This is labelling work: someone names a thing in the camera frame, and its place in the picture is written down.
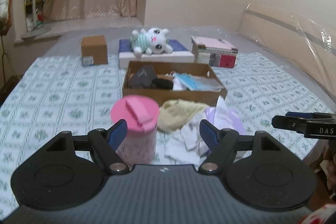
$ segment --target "plush toy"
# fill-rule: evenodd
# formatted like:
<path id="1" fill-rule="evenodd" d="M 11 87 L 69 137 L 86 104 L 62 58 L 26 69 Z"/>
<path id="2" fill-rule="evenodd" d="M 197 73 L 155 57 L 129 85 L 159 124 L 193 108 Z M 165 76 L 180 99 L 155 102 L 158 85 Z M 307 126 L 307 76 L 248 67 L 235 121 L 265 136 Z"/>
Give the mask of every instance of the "plush toy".
<path id="1" fill-rule="evenodd" d="M 145 29 L 141 29 L 140 33 L 134 30 L 131 37 L 131 48 L 135 56 L 141 56 L 143 53 L 172 53 L 173 48 L 168 44 L 168 39 L 166 38 L 168 33 L 168 29 L 159 28 L 152 28 L 148 32 Z"/>

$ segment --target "cardboard box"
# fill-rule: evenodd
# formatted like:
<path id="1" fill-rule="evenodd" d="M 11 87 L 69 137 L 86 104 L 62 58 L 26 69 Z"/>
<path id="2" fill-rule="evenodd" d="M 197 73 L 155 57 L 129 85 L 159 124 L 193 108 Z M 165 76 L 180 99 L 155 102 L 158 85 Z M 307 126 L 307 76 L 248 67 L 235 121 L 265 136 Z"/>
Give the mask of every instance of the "cardboard box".
<path id="1" fill-rule="evenodd" d="M 107 45 L 103 35 L 84 37 L 81 46 L 83 67 L 108 63 Z"/>
<path id="2" fill-rule="evenodd" d="M 131 42 L 129 39 L 120 39 L 119 41 L 119 69 L 127 69 L 129 61 L 149 61 L 149 62 L 187 62 L 194 61 L 194 55 L 179 41 L 169 39 L 169 45 L 173 48 L 171 54 L 142 54 L 136 57 L 131 50 Z"/>
<path id="3" fill-rule="evenodd" d="M 195 63 L 214 67 L 233 68 L 238 49 L 230 42 L 207 37 L 192 37 Z"/>
<path id="4" fill-rule="evenodd" d="M 124 79 L 123 96 L 147 96 L 157 101 L 160 106 L 163 105 L 163 103 L 167 100 L 173 99 L 183 99 L 187 101 L 205 103 L 210 106 L 216 106 L 219 96 L 222 96 L 223 98 L 226 97 L 226 89 L 222 89 L 219 92 L 190 90 L 172 91 L 162 89 L 130 89 L 128 87 L 128 80 L 133 74 L 137 72 L 138 69 L 140 69 L 144 65 L 153 66 L 154 71 L 158 75 L 158 77 L 162 76 L 164 78 L 166 74 L 170 74 L 171 72 L 175 71 L 178 73 L 189 73 L 195 76 L 214 78 L 218 82 L 220 82 L 213 70 L 209 67 L 209 65 L 206 64 L 130 61 Z"/>

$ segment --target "yellow cloth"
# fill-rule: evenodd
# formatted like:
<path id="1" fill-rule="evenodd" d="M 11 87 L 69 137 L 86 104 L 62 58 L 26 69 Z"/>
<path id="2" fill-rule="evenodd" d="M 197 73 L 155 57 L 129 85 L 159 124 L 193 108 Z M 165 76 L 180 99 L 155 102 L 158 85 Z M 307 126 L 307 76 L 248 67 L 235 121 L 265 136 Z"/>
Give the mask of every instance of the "yellow cloth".
<path id="1" fill-rule="evenodd" d="M 174 132 L 189 122 L 196 113 L 209 107 L 207 104 L 185 100 L 169 100 L 160 107 L 157 128 L 163 132 Z"/>

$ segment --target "pink lid handle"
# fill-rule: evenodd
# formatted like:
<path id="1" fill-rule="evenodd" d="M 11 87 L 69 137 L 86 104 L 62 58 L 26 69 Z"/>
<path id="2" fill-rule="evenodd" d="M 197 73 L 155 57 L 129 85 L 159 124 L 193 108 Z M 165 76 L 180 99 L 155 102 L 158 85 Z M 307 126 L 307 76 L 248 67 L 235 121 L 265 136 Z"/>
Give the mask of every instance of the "pink lid handle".
<path id="1" fill-rule="evenodd" d="M 127 98 L 125 105 L 133 113 L 141 128 L 145 131 L 148 130 L 146 124 L 153 120 L 153 117 L 147 112 L 142 102 L 137 98 Z"/>

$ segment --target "patterned bed sheet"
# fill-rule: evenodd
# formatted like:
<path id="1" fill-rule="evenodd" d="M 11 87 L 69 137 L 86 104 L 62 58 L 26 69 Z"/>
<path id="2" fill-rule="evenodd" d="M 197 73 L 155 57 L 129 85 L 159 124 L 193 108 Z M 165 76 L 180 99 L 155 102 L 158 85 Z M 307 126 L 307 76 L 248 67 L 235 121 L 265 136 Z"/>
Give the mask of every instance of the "patterned bed sheet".
<path id="1" fill-rule="evenodd" d="M 316 140 L 274 129 L 271 119 L 287 111 L 331 112 L 304 85 L 261 54 L 238 54 L 233 69 L 213 68 L 228 89 L 226 103 L 240 114 L 248 134 L 266 130 L 300 159 Z M 0 219 L 16 207 L 10 179 L 15 168 L 62 130 L 73 135 L 109 128 L 110 109 L 121 98 L 124 70 L 118 58 L 83 68 L 80 57 L 38 58 L 0 108 Z M 170 135 L 157 134 L 154 164 L 178 164 L 163 158 Z M 90 159 L 86 152 L 78 156 Z"/>

